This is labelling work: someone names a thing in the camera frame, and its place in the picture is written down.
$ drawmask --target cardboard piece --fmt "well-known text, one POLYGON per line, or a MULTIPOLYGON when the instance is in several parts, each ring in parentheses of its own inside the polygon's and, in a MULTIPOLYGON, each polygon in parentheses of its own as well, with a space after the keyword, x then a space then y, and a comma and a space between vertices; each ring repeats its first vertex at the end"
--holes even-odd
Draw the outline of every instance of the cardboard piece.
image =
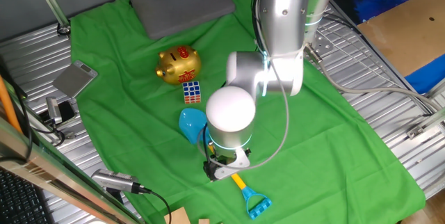
MULTIPOLYGON (((169 221, 169 215, 164 216, 165 223, 169 221)), ((181 207, 180 209, 172 212, 172 224, 190 224, 190 220, 188 219, 186 209, 181 207)))
POLYGON ((407 76, 445 54, 444 4, 409 0, 358 27, 407 76))

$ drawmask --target rubik's cube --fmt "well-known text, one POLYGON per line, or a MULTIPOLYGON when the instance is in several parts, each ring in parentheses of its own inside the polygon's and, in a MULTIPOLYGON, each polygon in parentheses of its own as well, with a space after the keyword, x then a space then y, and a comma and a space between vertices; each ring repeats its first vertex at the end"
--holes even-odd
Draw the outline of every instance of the rubik's cube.
POLYGON ((184 89, 184 101, 186 104, 201 102, 200 83, 198 81, 184 82, 182 89, 184 89))

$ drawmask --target gray cable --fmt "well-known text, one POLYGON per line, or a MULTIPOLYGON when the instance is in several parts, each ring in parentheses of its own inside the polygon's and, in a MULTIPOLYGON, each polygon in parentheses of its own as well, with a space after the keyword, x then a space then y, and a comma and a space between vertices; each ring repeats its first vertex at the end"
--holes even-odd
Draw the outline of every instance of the gray cable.
POLYGON ((411 95, 416 97, 417 99, 420 99, 422 102, 425 102, 426 104, 431 105, 434 109, 436 109, 437 111, 440 111, 442 108, 437 105, 436 103, 434 103, 431 99, 428 99, 427 97, 420 95, 418 93, 414 93, 408 89, 403 89, 403 88, 369 88, 369 89, 351 89, 351 88, 345 88, 343 86, 340 86, 339 84, 337 84, 332 77, 327 73, 326 67, 323 64, 323 62, 319 62, 318 65, 321 68, 321 71, 323 71, 323 74, 325 74, 327 80, 338 90, 342 90, 344 92, 347 93, 376 93, 376 92, 384 92, 384 91, 388 91, 388 92, 398 92, 398 93, 404 93, 406 95, 411 95))
MULTIPOLYGON (((284 104, 286 106, 286 129, 284 130, 284 136, 283 136, 283 140, 282 140, 280 146, 278 146, 277 150, 269 158, 267 158, 266 160, 264 160, 263 162, 261 162, 260 164, 255 165, 255 166, 248 166, 248 167, 245 167, 245 168, 236 168, 236 167, 227 166, 225 164, 217 162, 217 161, 215 161, 212 158, 210 158, 210 162, 213 162, 216 165, 221 166, 223 168, 230 168, 230 169, 234 169, 234 170, 248 170, 248 169, 258 168, 258 167, 268 163, 273 157, 275 157, 275 155, 277 155, 277 153, 283 147, 284 143, 286 142, 287 132, 289 130, 289 104, 287 102, 286 91, 284 91, 283 84, 281 82, 281 79, 278 77, 277 70, 275 69, 275 66, 273 65, 273 61, 272 60, 270 60, 270 66, 272 67, 273 72, 275 73, 275 76, 277 77, 278 84, 280 85, 281 91, 283 92, 284 104)), ((200 152, 205 156, 204 151, 202 151, 202 149, 200 147, 201 145, 199 145, 201 134, 202 134, 202 129, 201 129, 200 133, 197 135, 197 143, 198 143, 197 146, 200 149, 200 152)))

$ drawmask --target metal grating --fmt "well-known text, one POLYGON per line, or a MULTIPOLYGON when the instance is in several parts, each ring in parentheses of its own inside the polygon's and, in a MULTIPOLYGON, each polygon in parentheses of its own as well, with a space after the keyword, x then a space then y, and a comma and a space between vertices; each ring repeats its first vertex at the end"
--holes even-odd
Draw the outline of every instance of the metal grating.
MULTIPOLYGON (((69 101, 76 116, 59 127, 75 133, 74 140, 66 140, 58 149, 88 176, 97 169, 106 168, 82 124, 75 99, 70 99, 52 81, 71 64, 71 46, 68 37, 57 36, 57 25, 52 25, 22 37, 0 43, 0 56, 13 79, 29 95, 28 106, 36 113, 47 110, 45 97, 54 96, 59 103, 69 101)), ((44 191, 49 213, 56 224, 88 223, 96 218, 70 203, 44 191)), ((140 215, 122 194, 124 205, 137 217, 140 215)))
MULTIPOLYGON (((340 15, 331 7, 328 12, 340 15)), ((393 83, 405 88, 409 86, 385 59, 370 51, 353 30, 343 24, 323 19, 319 31, 315 47, 328 72, 342 86, 375 88, 395 86, 393 83)), ((51 84, 71 63, 69 38, 57 36, 56 25, 48 26, 0 43, 0 55, 13 78, 29 94, 27 104, 36 113, 46 110, 47 96, 55 96, 59 103, 69 101, 74 107, 75 119, 60 130, 73 131, 76 138, 64 143, 59 150, 87 175, 92 175, 99 168, 105 168, 82 124, 76 101, 51 84)), ((343 96, 400 159, 427 197, 445 187, 445 184, 438 183, 445 173, 445 135, 438 129, 431 129, 422 138, 410 140, 406 134, 426 118, 426 112, 417 101, 399 93, 344 93, 343 96)), ((438 102, 444 106, 445 94, 442 96, 443 103, 438 102)), ((48 192, 45 195, 50 212, 58 224, 87 223, 95 218, 48 192)), ((124 202, 126 207, 136 213, 125 197, 124 202)))

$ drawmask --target gray cushion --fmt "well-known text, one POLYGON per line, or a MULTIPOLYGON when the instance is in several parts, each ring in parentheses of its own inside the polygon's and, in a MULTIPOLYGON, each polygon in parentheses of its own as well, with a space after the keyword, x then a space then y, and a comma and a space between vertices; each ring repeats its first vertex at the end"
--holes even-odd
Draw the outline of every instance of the gray cushion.
POLYGON ((156 40, 235 11, 232 0, 131 0, 149 38, 156 40))

